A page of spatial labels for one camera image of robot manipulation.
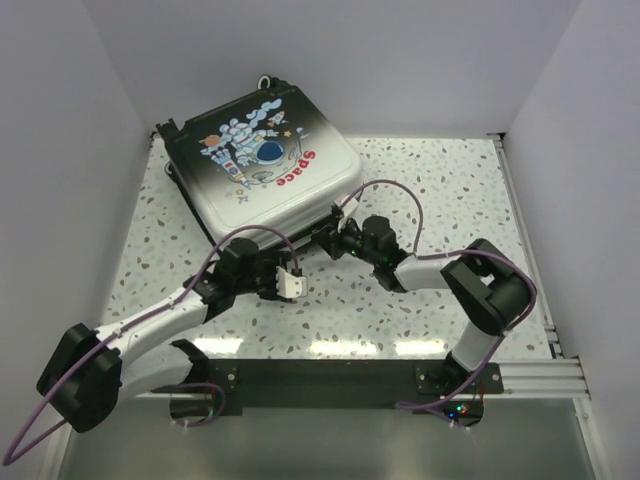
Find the aluminium frame rail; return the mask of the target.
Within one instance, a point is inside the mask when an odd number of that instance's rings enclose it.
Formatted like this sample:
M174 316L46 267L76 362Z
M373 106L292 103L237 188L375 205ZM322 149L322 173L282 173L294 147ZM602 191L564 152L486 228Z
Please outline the aluminium frame rail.
M460 327L369 327L262 318L202 332L216 359L436 360ZM183 428L169 407L194 396L144 394L99 427L55 433L44 479L591 479L588 389L576 359L549 354L540 326L500 349L499 370L459 396L481 419L460 428L392 409L246 409Z

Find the black suitcase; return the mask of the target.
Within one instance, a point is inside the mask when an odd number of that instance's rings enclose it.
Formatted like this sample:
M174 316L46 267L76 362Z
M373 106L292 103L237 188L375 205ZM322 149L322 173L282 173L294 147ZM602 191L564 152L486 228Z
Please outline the black suitcase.
M261 248L301 247L363 182L351 144L299 87L277 77L263 75L255 91L156 131L169 174L212 244L241 228Z

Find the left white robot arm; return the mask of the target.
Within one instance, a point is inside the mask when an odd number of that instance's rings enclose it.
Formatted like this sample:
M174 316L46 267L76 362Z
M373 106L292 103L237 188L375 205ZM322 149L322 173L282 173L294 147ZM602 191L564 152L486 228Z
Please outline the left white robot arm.
M293 247L263 250L250 239L216 247L200 270L134 317L91 329L79 323L59 341L36 388L78 433L124 400L164 387L185 392L211 379L206 354L182 333L229 310L240 295L287 302L306 280Z

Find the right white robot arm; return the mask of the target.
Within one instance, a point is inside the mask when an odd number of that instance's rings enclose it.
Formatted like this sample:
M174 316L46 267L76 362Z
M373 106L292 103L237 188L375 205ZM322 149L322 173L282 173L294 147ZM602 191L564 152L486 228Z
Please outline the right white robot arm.
M480 369L537 300L529 276L484 238L462 250L419 255L400 247L387 218L372 215L358 224L334 208L331 222L311 239L334 260L349 254L371 265L387 291L451 291L468 324L442 365L425 375L446 394L469 392L480 382Z

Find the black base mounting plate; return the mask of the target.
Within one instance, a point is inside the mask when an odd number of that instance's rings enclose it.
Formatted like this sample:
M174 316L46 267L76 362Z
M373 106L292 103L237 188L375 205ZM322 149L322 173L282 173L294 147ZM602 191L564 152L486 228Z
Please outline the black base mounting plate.
M392 409L398 402L438 401L463 383L464 374L445 360L211 359L179 386L153 393L192 394L196 404L171 403L179 418L224 415L252 408Z

